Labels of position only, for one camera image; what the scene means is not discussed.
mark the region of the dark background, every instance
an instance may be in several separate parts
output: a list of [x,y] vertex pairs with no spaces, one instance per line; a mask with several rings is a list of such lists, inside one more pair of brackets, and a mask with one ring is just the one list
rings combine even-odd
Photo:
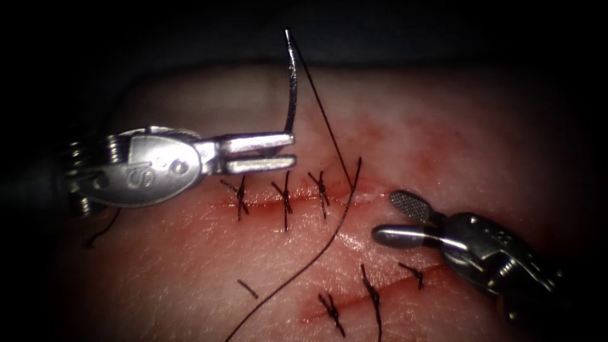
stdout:
[[[285,64],[282,31],[290,27],[309,65],[526,70],[581,121],[600,172],[606,155],[600,143],[600,10],[578,3],[489,3],[97,3],[6,11],[15,45],[5,54],[17,60],[5,66],[16,74],[8,83],[17,95],[7,100],[16,103],[4,116],[3,144],[9,156],[28,158],[31,149],[95,133],[125,92],[155,73],[219,63]],[[53,330],[53,308],[36,295],[44,292],[36,287],[44,286],[49,242],[27,245],[27,257],[17,263],[27,274],[17,319],[37,327],[28,335]]]

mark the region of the black suture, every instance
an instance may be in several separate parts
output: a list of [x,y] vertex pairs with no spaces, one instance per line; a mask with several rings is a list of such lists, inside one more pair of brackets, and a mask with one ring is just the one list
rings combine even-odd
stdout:
[[310,72],[308,71],[308,67],[304,62],[304,57],[302,56],[302,52],[296,43],[296,39],[291,36],[291,40],[293,41],[293,47],[296,48],[298,55],[300,56],[300,61],[302,62],[302,66],[304,67],[304,71],[306,72],[306,76],[308,77],[308,82],[310,83],[310,87],[312,88],[312,92],[315,94],[315,99],[317,100],[317,104],[319,105],[319,109],[321,110],[321,114],[323,114],[323,120],[325,120],[325,126],[329,131],[329,135],[331,136],[331,141],[334,143],[334,147],[336,148],[336,152],[338,152],[338,158],[340,159],[340,164],[342,164],[342,170],[344,170],[344,174],[346,175],[346,179],[348,181],[348,185],[350,188],[353,188],[353,182],[350,181],[350,176],[348,175],[348,171],[346,171],[346,165],[344,164],[344,159],[342,159],[342,154],[340,153],[340,149],[338,148],[338,143],[336,142],[336,137],[334,137],[334,132],[331,130],[331,126],[329,125],[329,120],[327,119],[327,115],[325,114],[325,109],[323,109],[323,104],[321,104],[321,99],[319,98],[319,94],[317,93],[317,88],[315,87],[315,83],[312,82],[312,77],[310,76]]
[[376,311],[376,322],[378,323],[378,342],[382,340],[382,319],[380,318],[380,294],[372,286],[365,274],[365,266],[361,264],[361,273],[363,273],[363,284],[369,293],[369,298],[372,299],[374,310]]
[[240,285],[242,285],[244,288],[246,288],[246,289],[247,289],[247,291],[249,291],[249,293],[251,293],[251,295],[252,295],[252,296],[253,296],[255,299],[258,299],[258,297],[259,297],[259,296],[258,296],[258,294],[257,294],[257,293],[255,293],[255,291],[254,291],[253,289],[251,289],[251,288],[249,287],[249,285],[245,284],[245,282],[244,282],[244,281],[242,281],[242,280],[240,280],[240,279],[236,279],[236,281],[237,281],[237,282],[238,282]]
[[308,176],[317,184],[319,188],[319,199],[321,200],[321,211],[323,212],[323,219],[327,219],[327,212],[325,211],[325,203],[329,206],[329,198],[327,198],[327,189],[325,188],[325,184],[323,184],[323,171],[319,174],[319,179],[315,179],[315,177],[309,172]]
[[93,248],[95,248],[95,245],[94,245],[95,240],[97,240],[97,238],[102,236],[103,234],[106,234],[110,230],[110,228],[112,228],[112,226],[116,222],[116,219],[118,219],[118,215],[120,215],[120,207],[116,208],[116,213],[114,213],[114,217],[112,217],[112,219],[110,220],[110,223],[103,230],[93,234],[90,238],[83,241],[81,244],[82,247],[84,247],[88,250],[92,250]]
[[321,304],[323,304],[325,310],[327,310],[327,314],[334,320],[334,323],[336,323],[336,327],[340,330],[340,334],[342,334],[342,337],[346,338],[344,327],[342,327],[342,324],[340,323],[338,309],[334,304],[334,298],[332,298],[331,294],[329,293],[327,294],[327,297],[329,298],[329,304],[327,303],[325,298],[323,298],[323,295],[319,293],[319,301],[321,302]]
[[245,197],[245,175],[243,175],[243,178],[241,178],[241,185],[239,186],[238,189],[223,179],[220,179],[220,183],[222,183],[223,185],[232,189],[236,193],[236,199],[239,201],[239,209],[238,209],[238,214],[237,214],[238,220],[239,221],[241,220],[241,208],[243,209],[245,214],[249,215],[249,210],[247,209],[247,205],[245,205],[245,202],[243,201],[243,198]]
[[355,194],[355,190],[357,188],[357,182],[359,180],[359,172],[361,171],[361,164],[362,164],[362,159],[361,159],[361,157],[359,157],[359,160],[357,162],[357,173],[355,174],[355,182],[353,183],[353,188],[350,191],[350,196],[348,197],[348,202],[346,202],[346,208],[344,209],[344,213],[342,214],[342,218],[340,219],[340,222],[338,223],[336,230],[334,231],[333,234],[331,234],[331,237],[329,238],[329,241],[326,243],[326,245],[321,249],[321,251],[317,255],[315,255],[314,258],[312,258],[311,261],[309,261],[306,265],[304,265],[304,267],[302,267],[299,271],[297,271],[294,275],[292,275],[289,279],[287,279],[287,281],[282,283],[278,288],[276,288],[273,292],[271,292],[271,294],[269,294],[264,299],[262,299],[258,303],[258,305],[256,305],[255,308],[253,308],[247,314],[247,316],[245,316],[245,318],[234,328],[234,330],[232,330],[230,335],[228,335],[226,340],[224,340],[225,342],[230,341],[230,339],[234,336],[234,334],[236,334],[236,332],[241,328],[241,326],[243,326],[243,324],[245,324],[245,322],[262,307],[262,305],[266,304],[267,301],[269,301],[271,298],[273,298],[278,292],[280,292],[282,289],[284,289],[287,285],[291,284],[291,282],[294,281],[294,279],[299,277],[300,274],[304,273],[304,271],[306,271],[310,266],[312,266],[312,264],[315,263],[325,253],[325,251],[327,251],[327,249],[330,247],[331,243],[334,242],[334,240],[336,239],[336,236],[338,236],[338,232],[340,231],[342,224],[344,223],[346,214],[348,213],[348,209],[350,208],[350,203],[353,200],[353,195]]
[[414,274],[414,277],[416,277],[416,279],[418,279],[418,289],[422,289],[422,272],[420,272],[419,270],[413,268],[413,267],[409,267],[408,265],[405,265],[404,263],[397,263],[399,266],[405,268],[406,270],[410,271],[411,273]]
[[289,190],[287,189],[287,183],[289,181],[289,173],[290,173],[290,171],[287,171],[287,174],[285,175],[285,190],[281,190],[281,188],[279,188],[279,186],[275,182],[270,183],[270,185],[274,186],[274,188],[277,189],[277,191],[279,192],[281,197],[283,197],[285,231],[287,231],[287,229],[288,229],[287,214],[293,213],[293,210],[291,209],[291,204],[289,204]]

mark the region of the skin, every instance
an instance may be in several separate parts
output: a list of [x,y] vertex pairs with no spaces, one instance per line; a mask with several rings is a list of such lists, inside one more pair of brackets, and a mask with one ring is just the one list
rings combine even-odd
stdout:
[[[166,125],[202,136],[281,130],[285,69],[209,68],[149,79],[128,96],[112,128]],[[508,71],[313,68],[312,75],[351,178],[357,158],[363,160],[354,204],[327,252],[232,340],[342,340],[319,293],[332,294],[346,340],[376,340],[361,263],[380,295],[383,341],[528,338],[505,325],[495,304],[454,274],[437,250],[392,250],[375,244],[370,230],[411,223],[388,200],[390,191],[406,189],[447,215],[490,217],[545,258],[579,258],[592,238],[578,228],[580,218],[592,208],[572,198],[588,196],[594,178],[589,165],[575,160],[573,151],[584,151],[576,123],[560,116],[562,109],[534,91],[535,84]],[[211,176],[170,201],[123,210],[94,250],[79,244],[107,224],[113,209],[72,227],[54,247],[48,277],[61,338],[228,337],[327,243],[350,194],[303,72],[294,133],[296,144],[282,150],[298,156],[289,179],[288,232],[282,199],[270,186],[282,188],[285,171],[247,176],[250,215],[242,213],[240,222],[234,192],[219,182],[238,187],[240,177]],[[331,202],[326,220],[307,175],[320,171]],[[424,273],[422,290],[398,262]]]

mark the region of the metal instrument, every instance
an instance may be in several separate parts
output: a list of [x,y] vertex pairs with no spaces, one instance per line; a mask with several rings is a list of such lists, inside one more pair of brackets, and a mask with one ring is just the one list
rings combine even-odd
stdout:
[[551,269],[518,235],[475,213],[450,217],[433,210],[420,196],[407,191],[390,194],[393,206],[415,225],[379,225],[374,240],[392,248],[438,248],[446,264],[486,295],[500,299],[499,309],[517,323],[528,308],[509,303],[513,294],[551,307],[559,297],[564,273]]

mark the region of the metal spring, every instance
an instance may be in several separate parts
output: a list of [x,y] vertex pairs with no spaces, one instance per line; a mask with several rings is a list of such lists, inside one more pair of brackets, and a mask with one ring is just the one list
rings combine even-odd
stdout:
[[68,175],[76,172],[78,168],[90,165],[93,157],[89,144],[82,141],[70,142],[67,146],[60,147],[59,155],[63,169]]
[[127,138],[112,135],[107,136],[105,141],[110,164],[122,163],[127,160],[127,153],[129,152]]
[[500,274],[501,277],[506,277],[509,273],[511,273],[515,267],[517,266],[517,262],[515,261],[515,259],[509,259],[509,262],[507,262],[499,271],[498,274]]
[[[59,146],[58,154],[68,179],[77,176],[79,169],[94,165],[99,159],[95,144],[89,141],[74,141]],[[105,208],[104,205],[75,193],[74,189],[68,194],[68,207],[74,217],[87,217]]]

